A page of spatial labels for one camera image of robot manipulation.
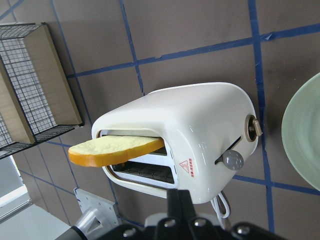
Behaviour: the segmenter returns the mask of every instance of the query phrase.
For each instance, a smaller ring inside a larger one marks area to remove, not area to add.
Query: bolt
[[[247,235],[250,233],[250,228],[248,226],[238,226],[236,232],[241,235]]]
[[[206,220],[204,218],[197,218],[196,220],[194,220],[194,225],[196,227],[203,227],[204,225],[206,225]]]
[[[164,227],[165,228],[171,228],[176,224],[176,220],[170,219],[164,222]]]
[[[123,236],[125,238],[132,237],[133,235],[136,234],[136,232],[137,230],[135,228],[127,229],[123,232]]]

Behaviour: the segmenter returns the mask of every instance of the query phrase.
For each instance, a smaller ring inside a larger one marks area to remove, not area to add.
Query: white cable
[[[219,208],[219,204],[218,204],[218,198],[221,199],[222,204],[223,204],[223,206],[225,208],[225,213],[224,214],[220,212],[220,208]],[[214,211],[216,213],[216,216],[218,218],[220,226],[224,230],[225,226],[224,226],[224,224],[222,222],[222,219],[226,219],[227,217],[229,217],[229,215],[230,215],[229,205],[228,205],[225,197],[222,195],[221,192],[219,192],[219,194],[215,198],[211,199],[210,202],[211,202],[211,205],[212,205],[212,207],[213,207],[213,209],[214,209]]]

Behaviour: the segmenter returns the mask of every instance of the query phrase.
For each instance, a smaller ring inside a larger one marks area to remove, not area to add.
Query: plate
[[[285,153],[295,170],[320,191],[320,73],[290,100],[281,134]]]

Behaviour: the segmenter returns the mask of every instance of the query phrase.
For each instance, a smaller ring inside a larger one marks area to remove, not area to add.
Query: wire basket
[[[0,159],[83,124],[45,23],[0,25],[0,81]]]

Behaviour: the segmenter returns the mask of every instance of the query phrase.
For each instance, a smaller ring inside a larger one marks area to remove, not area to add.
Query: white toaster
[[[92,138],[161,137],[162,149],[104,166],[116,184],[154,196],[189,190],[194,204],[213,199],[236,173],[221,162],[226,150],[245,161],[257,147],[256,115],[249,96],[225,82],[156,90],[99,117]]]

